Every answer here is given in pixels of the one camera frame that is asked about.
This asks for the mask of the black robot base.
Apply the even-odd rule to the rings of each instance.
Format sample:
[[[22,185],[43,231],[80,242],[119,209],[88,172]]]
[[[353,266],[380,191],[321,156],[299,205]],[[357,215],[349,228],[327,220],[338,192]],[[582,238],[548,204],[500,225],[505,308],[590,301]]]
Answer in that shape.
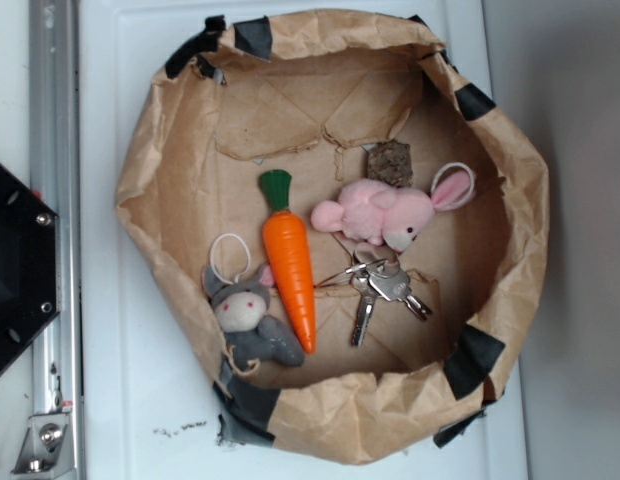
[[[0,377],[59,312],[57,219],[0,163]]]

